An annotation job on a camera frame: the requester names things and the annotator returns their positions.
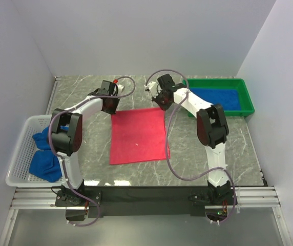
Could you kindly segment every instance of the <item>gray marble table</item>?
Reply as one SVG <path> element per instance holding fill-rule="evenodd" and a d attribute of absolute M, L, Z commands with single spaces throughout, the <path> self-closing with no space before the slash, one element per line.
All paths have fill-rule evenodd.
<path fill-rule="evenodd" d="M 57 82 L 51 98 L 50 112 L 55 108 L 67 108 L 83 100 L 88 93 L 99 88 L 102 80 L 112 81 L 116 75 L 106 76 L 63 76 Z M 117 110 L 156 107 L 143 85 L 147 76 L 133 75 L 137 84 L 133 95 L 122 98 Z M 175 82 L 181 79 L 172 76 Z M 129 79 L 120 81 L 125 91 L 132 89 Z M 171 110 L 165 113 L 167 124 Z M 225 157 L 227 170 L 236 185 L 262 186 L 260 167 L 252 145 L 247 124 L 243 117 L 228 117 L 229 135 Z M 208 169 L 204 146 L 196 135 L 196 120 L 187 117 L 185 109 L 180 109 L 170 129 L 171 163 L 178 174 L 192 177 Z M 206 185 L 207 176 L 195 181 L 177 179 L 169 170 L 165 160 L 109 165 L 111 142 L 111 119 L 107 113 L 99 112 L 86 120 L 83 125 L 83 143 L 78 151 L 81 173 L 87 185 L 91 186 L 189 186 Z"/>

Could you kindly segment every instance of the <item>white basket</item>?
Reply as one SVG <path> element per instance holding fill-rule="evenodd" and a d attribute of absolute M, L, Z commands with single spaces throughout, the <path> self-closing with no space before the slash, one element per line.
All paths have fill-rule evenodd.
<path fill-rule="evenodd" d="M 21 188 L 42 188 L 62 184 L 62 177 L 58 181 L 51 183 L 28 172 L 30 162 L 37 150 L 32 136 L 38 132 L 42 132 L 50 124 L 50 120 L 51 115 L 37 115 L 26 120 L 5 179 L 7 185 Z"/>

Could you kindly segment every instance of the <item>red cloth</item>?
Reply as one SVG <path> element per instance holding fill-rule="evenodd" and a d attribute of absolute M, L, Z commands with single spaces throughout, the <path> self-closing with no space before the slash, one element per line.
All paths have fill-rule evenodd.
<path fill-rule="evenodd" d="M 166 159 L 160 108 L 117 111 L 111 125 L 110 165 Z"/>

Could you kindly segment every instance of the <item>blue towel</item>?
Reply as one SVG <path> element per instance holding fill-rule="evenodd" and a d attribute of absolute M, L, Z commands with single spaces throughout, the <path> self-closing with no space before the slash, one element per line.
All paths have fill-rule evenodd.
<path fill-rule="evenodd" d="M 50 145 L 48 144 L 48 132 L 49 127 L 46 127 L 42 132 L 33 135 L 33 139 L 36 146 L 40 150 L 50 150 Z"/>
<path fill-rule="evenodd" d="M 237 90 L 191 88 L 191 91 L 209 103 L 222 104 L 224 110 L 241 110 Z"/>
<path fill-rule="evenodd" d="M 48 182 L 56 182 L 61 178 L 61 168 L 58 158 L 51 151 L 48 144 L 48 131 L 46 127 L 41 133 L 33 135 L 38 151 L 35 152 L 29 166 L 29 173 Z"/>
<path fill-rule="evenodd" d="M 37 150 L 30 163 L 29 173 L 48 182 L 56 182 L 61 178 L 59 160 L 51 150 Z"/>

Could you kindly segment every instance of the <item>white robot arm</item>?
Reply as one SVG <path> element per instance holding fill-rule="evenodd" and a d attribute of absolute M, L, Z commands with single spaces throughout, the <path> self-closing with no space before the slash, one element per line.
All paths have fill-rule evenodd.
<path fill-rule="evenodd" d="M 115 85 L 110 81 L 103 81 L 101 88 L 90 93 L 84 100 L 91 99 L 98 95 L 115 95 L 120 96 L 124 91 L 123 85 Z M 65 160 L 66 171 L 69 182 L 74 189 L 79 189 L 83 183 L 83 177 L 80 173 L 78 164 L 77 151 L 82 141 L 82 123 L 90 118 L 93 114 L 99 111 L 105 111 L 109 114 L 114 114 L 119 103 L 119 98 L 97 98 L 90 100 L 82 106 L 81 102 L 76 104 L 74 111 L 60 116 L 57 122 L 52 126 L 52 142 L 55 146 L 58 155 L 61 155 Z M 52 118 L 62 109 L 55 109 Z M 68 132 L 61 129 L 60 126 L 69 126 Z M 63 180 L 62 185 L 69 188 L 66 180 Z"/>
<path fill-rule="evenodd" d="M 187 100 L 181 105 L 197 118 L 197 135 L 205 145 L 209 169 L 221 167 L 226 169 L 225 142 L 228 127 L 220 105 L 212 105 L 204 101 L 183 84 L 175 84 L 169 74 L 158 78 L 157 82 L 150 82 L 145 86 L 149 91 L 152 101 L 156 102 L 161 109 L 167 110 L 172 103 L 179 104 L 189 92 Z M 213 187 L 225 186 L 228 182 L 227 175 L 222 170 L 214 170 L 209 173 L 208 181 Z"/>

